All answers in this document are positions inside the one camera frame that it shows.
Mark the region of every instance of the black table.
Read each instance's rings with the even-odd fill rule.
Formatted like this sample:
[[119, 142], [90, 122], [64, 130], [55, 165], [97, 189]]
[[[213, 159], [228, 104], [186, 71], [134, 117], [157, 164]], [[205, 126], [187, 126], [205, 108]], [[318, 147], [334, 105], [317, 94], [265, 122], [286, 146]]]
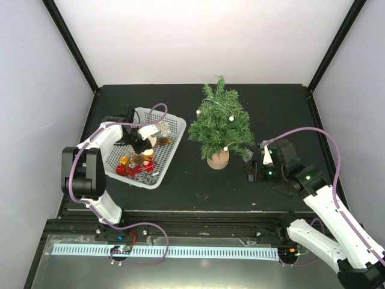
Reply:
[[[202, 84], [105, 85], [91, 111], [86, 135], [95, 131], [105, 116], [121, 113], [122, 106], [127, 104], [151, 108], [164, 102], [170, 114], [186, 120], [188, 128], [204, 98], [202, 87]], [[256, 142], [301, 126], [315, 126], [306, 88], [300, 84], [228, 84], [226, 88], [238, 91], [241, 104], [250, 114]], [[318, 166], [330, 183], [317, 134], [300, 132], [288, 139], [303, 163]], [[186, 129], [158, 188], [146, 190], [108, 178], [107, 190], [117, 205], [135, 212], [311, 211], [301, 199], [290, 199], [277, 192], [273, 184], [248, 182], [242, 169], [245, 162], [239, 155], [231, 154], [225, 169], [212, 170], [201, 159], [200, 147], [201, 143], [188, 140]], [[69, 202], [67, 210], [86, 209]]]

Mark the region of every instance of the plastic basket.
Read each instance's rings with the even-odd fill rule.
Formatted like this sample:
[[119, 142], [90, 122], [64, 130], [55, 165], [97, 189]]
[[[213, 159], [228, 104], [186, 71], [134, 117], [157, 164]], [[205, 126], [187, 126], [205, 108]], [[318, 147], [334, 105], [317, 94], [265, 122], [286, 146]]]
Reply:
[[[164, 114], [162, 111], [154, 110], [151, 113], [149, 121], [149, 108], [138, 107], [135, 110], [139, 114], [142, 123], [155, 122]], [[109, 151], [106, 152], [106, 157], [104, 158], [106, 160], [104, 162], [106, 175], [108, 175], [110, 178], [118, 179], [121, 182], [126, 182], [127, 184], [134, 185], [136, 187], [147, 188], [149, 190], [157, 188], [161, 184], [163, 177], [166, 174], [176, 148], [178, 147], [178, 144], [183, 136], [183, 132], [186, 129], [186, 121], [180, 117], [176, 117], [172, 114], [166, 114], [164, 120], [168, 122], [170, 126], [171, 133], [169, 133], [168, 137], [173, 140], [173, 143], [165, 144], [164, 146], [156, 146], [154, 148], [154, 160], [157, 162], [157, 165], [154, 171], [152, 171], [153, 176], [148, 184], [146, 184], [145, 181], [139, 181], [142, 177], [141, 174], [136, 175], [134, 179], [132, 179], [130, 176], [120, 176], [116, 174], [115, 169], [118, 166], [120, 159], [123, 156], [128, 156], [128, 153], [131, 150], [131, 146], [112, 146]], [[138, 117], [135, 114], [134, 123], [138, 122]]]

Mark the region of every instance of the white basket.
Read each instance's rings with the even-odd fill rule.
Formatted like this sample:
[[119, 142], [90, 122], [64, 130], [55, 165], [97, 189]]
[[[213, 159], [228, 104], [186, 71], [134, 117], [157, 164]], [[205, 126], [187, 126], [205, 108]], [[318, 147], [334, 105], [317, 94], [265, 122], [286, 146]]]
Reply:
[[[137, 107], [135, 110], [139, 114], [140, 121], [142, 123], [155, 122], [164, 114], [161, 111], [154, 110], [151, 113], [149, 121], [149, 108]], [[144, 182], [139, 181], [139, 179], [142, 177], [141, 174], [137, 175], [134, 179], [131, 179], [130, 176], [120, 176], [116, 174], [115, 169], [118, 166], [120, 159], [123, 156], [128, 156], [128, 152], [131, 150], [131, 146], [112, 146], [108, 150], [106, 157], [104, 158], [106, 160], [104, 162], [106, 175], [108, 175], [110, 178], [118, 179], [119, 181], [126, 182], [127, 184], [140, 188], [148, 188], [149, 190], [157, 188], [161, 184], [163, 177], [166, 174], [167, 168], [171, 163], [171, 159], [174, 156], [176, 148], [178, 147], [183, 132], [186, 128], [186, 121], [180, 117], [173, 116], [172, 114], [166, 114], [164, 120], [170, 125], [171, 133], [168, 135], [168, 137], [172, 138], [173, 143], [155, 147], [154, 160], [157, 162], [157, 165], [152, 174], [158, 174], [152, 176], [149, 184], [145, 184]], [[134, 123], [139, 123], [136, 114]]]

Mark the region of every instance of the terracotta pot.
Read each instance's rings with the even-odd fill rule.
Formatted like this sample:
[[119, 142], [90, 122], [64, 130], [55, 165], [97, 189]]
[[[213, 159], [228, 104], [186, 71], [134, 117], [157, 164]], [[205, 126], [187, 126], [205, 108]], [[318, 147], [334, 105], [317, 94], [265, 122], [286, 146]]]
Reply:
[[219, 154], [212, 156], [212, 160], [207, 159], [207, 163], [214, 170], [221, 170], [227, 166], [229, 163], [229, 152], [221, 151]]

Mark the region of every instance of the gray floor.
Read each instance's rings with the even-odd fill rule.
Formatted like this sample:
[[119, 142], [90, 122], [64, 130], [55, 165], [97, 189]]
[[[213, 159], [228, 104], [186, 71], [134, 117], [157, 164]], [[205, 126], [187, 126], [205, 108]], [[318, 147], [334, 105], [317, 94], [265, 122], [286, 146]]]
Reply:
[[[314, 259], [301, 256], [299, 264]], [[134, 261], [149, 263], [150, 258]], [[324, 262], [305, 268], [283, 268], [274, 261], [165, 259], [152, 267], [111, 265], [107, 257], [43, 254], [33, 289], [341, 289]]]

